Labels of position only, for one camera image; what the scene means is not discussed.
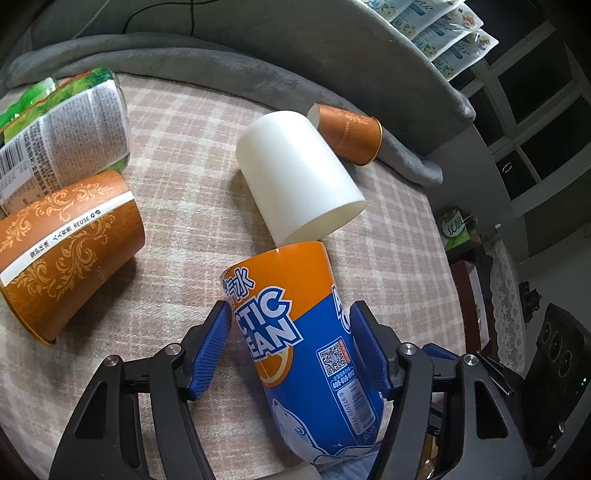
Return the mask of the blue orange Arctic Ocean cup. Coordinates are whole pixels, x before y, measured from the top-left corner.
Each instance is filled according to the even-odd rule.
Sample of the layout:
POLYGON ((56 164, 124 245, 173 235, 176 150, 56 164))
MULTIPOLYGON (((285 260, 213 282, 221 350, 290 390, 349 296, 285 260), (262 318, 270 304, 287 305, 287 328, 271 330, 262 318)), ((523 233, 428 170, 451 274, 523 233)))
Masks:
POLYGON ((284 443, 314 465, 372 450, 384 401, 370 385, 320 241, 226 269, 221 286, 284 443))

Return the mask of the white paper cup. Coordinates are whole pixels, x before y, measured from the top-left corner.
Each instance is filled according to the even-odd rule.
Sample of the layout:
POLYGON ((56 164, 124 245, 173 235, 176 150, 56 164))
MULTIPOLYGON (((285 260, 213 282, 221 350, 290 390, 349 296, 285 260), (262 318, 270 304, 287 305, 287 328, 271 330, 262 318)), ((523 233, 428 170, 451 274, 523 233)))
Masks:
POLYGON ((273 243, 328 236, 367 206, 356 182, 310 120, 276 111, 252 122, 235 157, 273 243))

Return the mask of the large orange patterned cup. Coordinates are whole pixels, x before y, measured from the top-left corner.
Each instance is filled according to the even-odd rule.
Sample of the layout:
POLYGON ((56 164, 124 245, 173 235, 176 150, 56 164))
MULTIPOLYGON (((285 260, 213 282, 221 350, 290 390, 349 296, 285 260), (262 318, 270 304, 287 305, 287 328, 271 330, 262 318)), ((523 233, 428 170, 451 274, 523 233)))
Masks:
POLYGON ((52 345, 96 291, 145 244, 137 203, 107 171, 1 222, 1 294, 37 341, 52 345))

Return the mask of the small orange paper cup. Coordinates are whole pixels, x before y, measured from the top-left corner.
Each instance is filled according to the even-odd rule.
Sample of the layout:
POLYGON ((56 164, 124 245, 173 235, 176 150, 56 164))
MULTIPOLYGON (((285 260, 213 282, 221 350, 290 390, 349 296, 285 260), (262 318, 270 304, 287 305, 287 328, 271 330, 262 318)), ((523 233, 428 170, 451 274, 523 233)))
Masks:
POLYGON ((365 166, 379 155, 384 131, 376 118, 324 104, 312 105, 307 118, 339 158, 365 166))

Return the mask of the watermelon label clear cup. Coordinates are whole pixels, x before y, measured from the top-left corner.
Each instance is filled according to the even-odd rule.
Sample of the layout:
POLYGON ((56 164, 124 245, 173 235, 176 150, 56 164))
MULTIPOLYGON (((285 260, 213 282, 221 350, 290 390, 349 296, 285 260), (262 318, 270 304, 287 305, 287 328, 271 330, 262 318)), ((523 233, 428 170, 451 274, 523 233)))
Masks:
POLYGON ((116 75, 95 68, 66 81, 1 129, 1 211, 26 205, 130 156, 126 102, 116 75))

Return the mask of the green bottle cup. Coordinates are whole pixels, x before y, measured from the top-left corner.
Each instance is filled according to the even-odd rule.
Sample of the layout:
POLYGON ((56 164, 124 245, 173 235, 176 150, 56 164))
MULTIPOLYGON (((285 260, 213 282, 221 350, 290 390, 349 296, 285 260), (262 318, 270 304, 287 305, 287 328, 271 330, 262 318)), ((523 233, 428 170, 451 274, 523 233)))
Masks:
POLYGON ((0 128, 3 129, 11 121, 18 118, 27 108, 45 99, 55 91, 56 88, 57 83, 52 77, 47 77, 30 86, 13 104, 8 106, 1 113, 0 128))

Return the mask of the green snack bag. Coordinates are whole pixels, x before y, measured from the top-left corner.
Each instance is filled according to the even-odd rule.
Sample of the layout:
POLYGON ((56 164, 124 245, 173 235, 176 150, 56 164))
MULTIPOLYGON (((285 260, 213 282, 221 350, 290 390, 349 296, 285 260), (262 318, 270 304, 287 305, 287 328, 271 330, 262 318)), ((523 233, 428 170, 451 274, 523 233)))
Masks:
POLYGON ((437 218, 441 240, 446 251, 452 250, 470 240, 463 213, 454 208, 437 218))

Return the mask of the black speaker box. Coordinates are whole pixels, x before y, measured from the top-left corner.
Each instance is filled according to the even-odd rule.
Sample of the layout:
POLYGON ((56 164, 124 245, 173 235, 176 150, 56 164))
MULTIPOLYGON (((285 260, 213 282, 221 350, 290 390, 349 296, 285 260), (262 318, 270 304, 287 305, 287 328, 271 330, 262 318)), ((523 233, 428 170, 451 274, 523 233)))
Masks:
POLYGON ((545 465, 590 383, 590 332, 550 303, 523 391, 523 439, 533 466, 545 465))

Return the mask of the grey folded blanket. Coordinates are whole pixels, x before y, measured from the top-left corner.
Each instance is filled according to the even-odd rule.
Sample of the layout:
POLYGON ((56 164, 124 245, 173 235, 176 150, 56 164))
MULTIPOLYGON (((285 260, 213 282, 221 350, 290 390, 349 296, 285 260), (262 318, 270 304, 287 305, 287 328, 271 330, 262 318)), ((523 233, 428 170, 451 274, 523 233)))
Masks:
MULTIPOLYGON (((71 39, 28 51, 1 70, 1 87, 16 88, 44 75, 73 76, 96 67, 116 73, 188 83, 245 98, 276 110, 307 113, 312 103, 368 113, 297 73, 225 46, 171 34, 104 34, 71 39)), ((443 183, 441 167, 408 149, 387 129, 378 158, 408 180, 429 187, 443 183)))

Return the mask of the grey sofa backrest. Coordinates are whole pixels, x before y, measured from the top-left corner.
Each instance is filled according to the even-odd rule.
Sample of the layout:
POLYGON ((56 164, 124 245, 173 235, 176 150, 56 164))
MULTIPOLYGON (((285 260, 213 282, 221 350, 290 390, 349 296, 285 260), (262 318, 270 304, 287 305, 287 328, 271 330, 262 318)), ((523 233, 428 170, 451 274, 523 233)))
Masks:
POLYGON ((474 212, 516 260, 528 256, 523 218, 473 128, 468 98, 382 17, 358 1, 55 1, 31 27, 37 50, 104 34, 195 38, 273 63, 377 117, 401 143, 443 170, 437 208, 474 212))

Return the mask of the refill pouch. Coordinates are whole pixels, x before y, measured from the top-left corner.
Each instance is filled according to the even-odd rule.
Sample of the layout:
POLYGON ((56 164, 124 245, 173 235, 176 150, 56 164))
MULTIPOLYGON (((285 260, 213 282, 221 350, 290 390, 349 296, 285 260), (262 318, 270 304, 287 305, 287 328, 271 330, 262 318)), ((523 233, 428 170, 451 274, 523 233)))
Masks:
POLYGON ((413 0, 362 0, 362 3, 386 21, 392 22, 413 3, 413 0))
POLYGON ((498 44, 495 37, 478 29, 458 40, 432 63, 446 80, 451 81, 482 60, 498 44))
POLYGON ((484 25, 484 21, 466 4, 440 17, 422 30, 412 43, 429 59, 434 60, 445 50, 484 25))
POLYGON ((416 0, 401 11, 392 24, 409 40, 413 40, 436 20, 464 3, 464 0, 416 0))

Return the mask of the white window frame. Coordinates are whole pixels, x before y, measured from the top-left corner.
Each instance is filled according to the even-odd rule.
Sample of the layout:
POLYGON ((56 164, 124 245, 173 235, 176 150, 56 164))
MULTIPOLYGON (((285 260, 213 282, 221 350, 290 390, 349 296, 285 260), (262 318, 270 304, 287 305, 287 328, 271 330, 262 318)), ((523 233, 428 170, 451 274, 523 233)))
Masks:
POLYGON ((512 208, 516 216, 523 216, 540 206, 578 180, 590 168, 590 162, 584 159, 584 156, 590 153, 590 147, 585 146, 555 172, 543 178, 523 150, 523 145, 527 141, 549 126, 559 115, 565 113, 575 101, 590 100, 590 82, 569 49, 566 49, 565 53, 571 80, 520 122, 515 119, 509 99, 500 82, 502 74, 517 65, 519 61, 556 33, 556 28, 546 21, 528 33, 495 62, 488 63, 486 59, 479 60, 470 67, 474 79, 461 89, 461 92, 468 98, 479 91, 484 91, 499 121, 503 135, 489 147, 493 159, 500 161, 512 152, 517 153, 536 182, 535 186, 512 201, 512 208))

